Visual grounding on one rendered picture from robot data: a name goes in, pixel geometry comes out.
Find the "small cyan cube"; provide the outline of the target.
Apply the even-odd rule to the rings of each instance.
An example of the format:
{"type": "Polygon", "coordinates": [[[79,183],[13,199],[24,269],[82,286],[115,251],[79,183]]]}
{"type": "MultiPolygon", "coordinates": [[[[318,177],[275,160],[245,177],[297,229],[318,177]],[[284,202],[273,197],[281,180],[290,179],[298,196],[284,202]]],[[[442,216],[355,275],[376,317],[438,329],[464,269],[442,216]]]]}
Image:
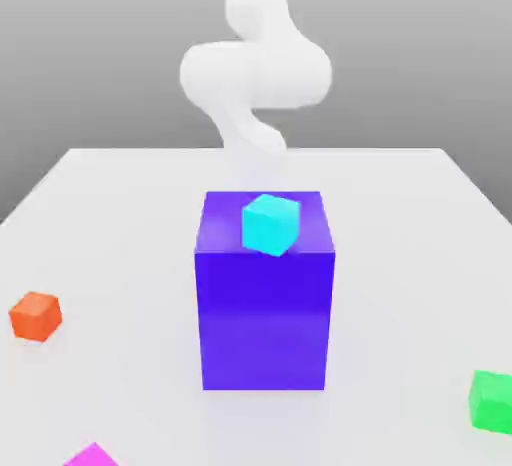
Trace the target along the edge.
{"type": "Polygon", "coordinates": [[[280,257],[299,235],[301,204],[261,194],[242,209],[242,245],[250,250],[280,257]]]}

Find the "small orange cube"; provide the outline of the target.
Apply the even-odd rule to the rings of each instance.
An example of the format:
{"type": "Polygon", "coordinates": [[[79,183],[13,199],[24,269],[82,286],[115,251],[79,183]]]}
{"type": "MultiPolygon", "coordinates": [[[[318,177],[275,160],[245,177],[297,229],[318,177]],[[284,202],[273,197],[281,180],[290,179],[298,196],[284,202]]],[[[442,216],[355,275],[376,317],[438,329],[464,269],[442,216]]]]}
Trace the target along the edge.
{"type": "Polygon", "coordinates": [[[62,312],[56,296],[37,292],[26,293],[10,310],[14,335],[45,342],[62,323],[62,312]]]}

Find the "small magenta cube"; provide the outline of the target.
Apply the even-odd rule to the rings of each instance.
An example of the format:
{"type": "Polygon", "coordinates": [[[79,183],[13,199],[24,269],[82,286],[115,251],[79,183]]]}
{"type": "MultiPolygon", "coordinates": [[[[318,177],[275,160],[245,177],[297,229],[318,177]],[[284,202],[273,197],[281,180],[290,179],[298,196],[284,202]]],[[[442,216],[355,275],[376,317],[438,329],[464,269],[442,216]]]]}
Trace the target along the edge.
{"type": "Polygon", "coordinates": [[[66,461],[63,466],[119,466],[118,463],[96,442],[66,461]]]}

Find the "small green cube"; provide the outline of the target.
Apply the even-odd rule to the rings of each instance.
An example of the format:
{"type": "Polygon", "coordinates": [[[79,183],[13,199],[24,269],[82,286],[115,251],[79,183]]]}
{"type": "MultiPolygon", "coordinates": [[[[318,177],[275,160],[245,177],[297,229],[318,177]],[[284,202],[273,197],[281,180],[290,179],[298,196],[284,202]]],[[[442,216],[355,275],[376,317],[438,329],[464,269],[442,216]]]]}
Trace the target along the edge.
{"type": "Polygon", "coordinates": [[[512,375],[476,370],[468,403],[473,427],[512,435],[512,375]]]}

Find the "large purple box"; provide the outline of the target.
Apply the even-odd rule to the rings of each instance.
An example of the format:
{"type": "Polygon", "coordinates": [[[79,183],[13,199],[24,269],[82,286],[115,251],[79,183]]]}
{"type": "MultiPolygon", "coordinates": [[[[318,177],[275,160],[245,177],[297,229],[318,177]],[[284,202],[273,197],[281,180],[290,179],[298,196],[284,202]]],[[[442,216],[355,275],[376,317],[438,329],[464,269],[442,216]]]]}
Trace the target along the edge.
{"type": "Polygon", "coordinates": [[[322,196],[299,202],[299,236],[282,256],[242,244],[247,191],[205,195],[194,251],[202,384],[206,390],[325,386],[336,252],[322,196]]]}

